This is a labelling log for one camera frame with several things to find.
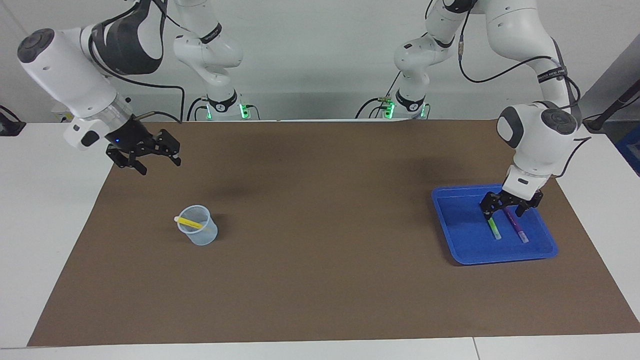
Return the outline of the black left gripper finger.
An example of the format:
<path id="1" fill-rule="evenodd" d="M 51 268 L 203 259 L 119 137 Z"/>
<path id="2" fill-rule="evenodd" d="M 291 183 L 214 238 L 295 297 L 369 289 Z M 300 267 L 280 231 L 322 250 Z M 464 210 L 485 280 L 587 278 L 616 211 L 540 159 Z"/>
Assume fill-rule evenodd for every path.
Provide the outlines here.
<path id="1" fill-rule="evenodd" d="M 543 196 L 544 194 L 542 193 L 535 193 L 530 200 L 525 200 L 523 198 L 517 197 L 515 209 L 516 216 L 522 217 L 527 210 L 530 210 L 531 208 L 537 208 L 541 203 Z"/>
<path id="2" fill-rule="evenodd" d="M 502 208 L 502 196 L 500 193 L 487 192 L 480 201 L 480 209 L 483 217 L 489 221 L 494 212 Z"/>

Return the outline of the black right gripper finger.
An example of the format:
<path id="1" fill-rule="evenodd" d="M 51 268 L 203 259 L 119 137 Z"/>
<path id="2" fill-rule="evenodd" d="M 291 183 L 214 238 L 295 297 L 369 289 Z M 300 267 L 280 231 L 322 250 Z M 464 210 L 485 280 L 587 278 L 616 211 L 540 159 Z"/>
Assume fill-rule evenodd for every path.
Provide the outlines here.
<path id="1" fill-rule="evenodd" d="M 136 170 L 142 176 L 145 176 L 147 174 L 147 167 L 137 159 L 135 153 L 125 155 L 125 153 L 116 148 L 116 146 L 107 146 L 106 155 L 112 160 L 115 166 L 120 169 L 128 167 Z"/>
<path id="2" fill-rule="evenodd" d="M 161 129 L 151 137 L 150 153 L 168 157 L 177 167 L 182 164 L 182 159 L 179 157 L 180 147 L 180 142 L 166 129 Z"/>

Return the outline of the purple pen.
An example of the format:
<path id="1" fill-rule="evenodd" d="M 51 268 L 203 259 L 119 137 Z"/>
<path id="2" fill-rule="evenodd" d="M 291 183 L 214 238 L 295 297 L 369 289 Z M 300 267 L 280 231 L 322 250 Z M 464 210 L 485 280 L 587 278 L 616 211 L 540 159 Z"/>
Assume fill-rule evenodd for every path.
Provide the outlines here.
<path id="1" fill-rule="evenodd" d="M 514 229 L 515 233 L 518 235 L 521 242 L 523 244 L 527 244 L 530 241 L 530 239 L 528 239 L 528 236 L 526 235 L 525 230 L 522 228 L 514 212 L 512 212 L 512 210 L 508 207 L 503 208 L 502 211 L 505 214 L 506 218 L 508 219 L 510 225 Z"/>

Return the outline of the blue plastic tray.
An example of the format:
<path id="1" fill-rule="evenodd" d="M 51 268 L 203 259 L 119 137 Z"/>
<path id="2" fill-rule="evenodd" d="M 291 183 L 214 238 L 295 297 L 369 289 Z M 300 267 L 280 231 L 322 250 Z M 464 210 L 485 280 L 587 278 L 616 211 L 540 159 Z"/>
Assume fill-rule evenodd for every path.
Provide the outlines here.
<path id="1" fill-rule="evenodd" d="M 432 202 L 452 257 L 462 265 L 549 259 L 558 246 L 537 209 L 517 219 L 529 242 L 522 243 L 502 210 L 494 213 L 501 240 L 495 240 L 480 202 L 487 192 L 501 190 L 498 183 L 436 187 Z"/>

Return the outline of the white power strip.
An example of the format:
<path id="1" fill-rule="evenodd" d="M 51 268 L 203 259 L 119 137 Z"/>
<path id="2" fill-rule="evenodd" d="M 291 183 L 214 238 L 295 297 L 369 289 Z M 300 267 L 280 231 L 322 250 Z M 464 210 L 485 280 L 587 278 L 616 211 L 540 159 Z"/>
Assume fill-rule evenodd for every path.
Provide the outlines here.
<path id="1" fill-rule="evenodd" d="M 70 111 L 70 109 L 66 105 L 55 99 L 52 100 L 50 112 L 60 123 L 68 123 L 73 121 L 74 119 L 74 115 Z"/>

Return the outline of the clear plastic cup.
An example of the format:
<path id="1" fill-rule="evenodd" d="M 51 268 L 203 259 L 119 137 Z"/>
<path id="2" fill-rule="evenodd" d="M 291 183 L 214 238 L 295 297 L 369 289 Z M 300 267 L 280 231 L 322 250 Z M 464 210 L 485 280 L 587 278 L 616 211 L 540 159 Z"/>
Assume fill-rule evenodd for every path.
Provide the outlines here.
<path id="1" fill-rule="evenodd" d="M 203 205 L 186 207 L 179 215 L 204 225 L 201 229 L 190 228 L 177 224 L 178 230 L 185 234 L 190 241 L 197 246 L 206 246 L 213 243 L 218 235 L 218 226 L 215 224 L 210 210 Z"/>

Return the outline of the blue box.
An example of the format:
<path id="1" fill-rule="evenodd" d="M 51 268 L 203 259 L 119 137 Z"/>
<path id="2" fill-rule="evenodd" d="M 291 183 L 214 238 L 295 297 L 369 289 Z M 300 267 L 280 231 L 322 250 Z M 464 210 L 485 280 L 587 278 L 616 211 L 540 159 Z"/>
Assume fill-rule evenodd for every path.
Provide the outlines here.
<path id="1" fill-rule="evenodd" d="M 640 177 L 640 123 L 627 131 L 620 140 L 615 141 L 614 145 Z"/>

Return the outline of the black clamp base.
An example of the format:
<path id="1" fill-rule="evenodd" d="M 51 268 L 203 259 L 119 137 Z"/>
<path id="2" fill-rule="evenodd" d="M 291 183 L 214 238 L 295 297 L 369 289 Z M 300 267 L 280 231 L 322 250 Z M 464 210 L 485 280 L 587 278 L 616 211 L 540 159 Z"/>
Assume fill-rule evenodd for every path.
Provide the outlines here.
<path id="1" fill-rule="evenodd" d="M 0 104 L 0 137 L 16 137 L 26 125 L 11 109 Z"/>

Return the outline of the black stand pole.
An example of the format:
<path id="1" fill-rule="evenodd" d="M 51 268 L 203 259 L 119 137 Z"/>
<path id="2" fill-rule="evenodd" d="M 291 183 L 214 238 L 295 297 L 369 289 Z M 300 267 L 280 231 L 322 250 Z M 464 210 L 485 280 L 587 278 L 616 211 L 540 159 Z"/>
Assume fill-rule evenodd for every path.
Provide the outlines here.
<path id="1" fill-rule="evenodd" d="M 640 100 L 640 78 L 636 80 L 617 100 L 615 100 L 608 108 L 602 112 L 585 117 L 582 124 L 585 125 L 588 132 L 599 132 L 604 127 L 605 122 L 616 112 L 624 107 L 633 104 L 634 101 Z"/>

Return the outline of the brown paper table mat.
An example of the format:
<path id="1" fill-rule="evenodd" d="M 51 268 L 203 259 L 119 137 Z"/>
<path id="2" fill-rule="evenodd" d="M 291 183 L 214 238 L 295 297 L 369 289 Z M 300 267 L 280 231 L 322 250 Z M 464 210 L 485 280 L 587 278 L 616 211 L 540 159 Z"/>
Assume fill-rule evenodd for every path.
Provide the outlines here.
<path id="1" fill-rule="evenodd" d="M 552 259 L 462 266 L 431 198 L 500 183 L 493 121 L 149 123 L 181 166 L 112 167 L 28 342 L 35 347 L 640 332 L 557 182 Z M 174 217 L 206 207 L 216 239 Z"/>

